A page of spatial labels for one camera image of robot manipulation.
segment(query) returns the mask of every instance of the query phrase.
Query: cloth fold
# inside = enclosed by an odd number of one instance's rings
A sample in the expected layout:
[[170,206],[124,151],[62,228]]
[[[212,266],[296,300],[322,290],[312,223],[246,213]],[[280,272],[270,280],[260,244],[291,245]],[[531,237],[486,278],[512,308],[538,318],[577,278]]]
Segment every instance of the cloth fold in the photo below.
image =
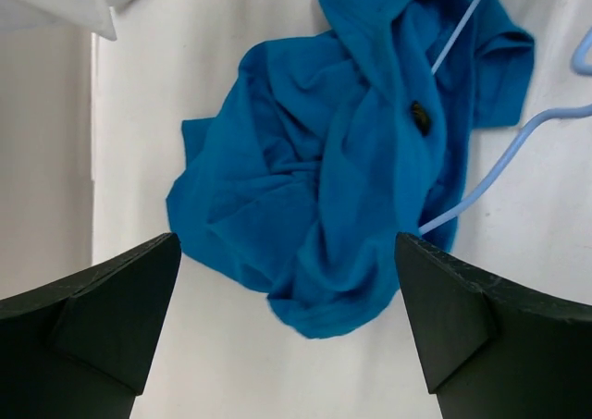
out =
[[[307,338],[389,305],[396,234],[460,201],[471,130],[518,122],[534,65],[498,0],[436,77],[471,0],[319,1],[331,31],[256,45],[219,114],[183,122],[187,167],[167,198],[183,251],[267,293]],[[425,239],[449,251],[456,226]]]

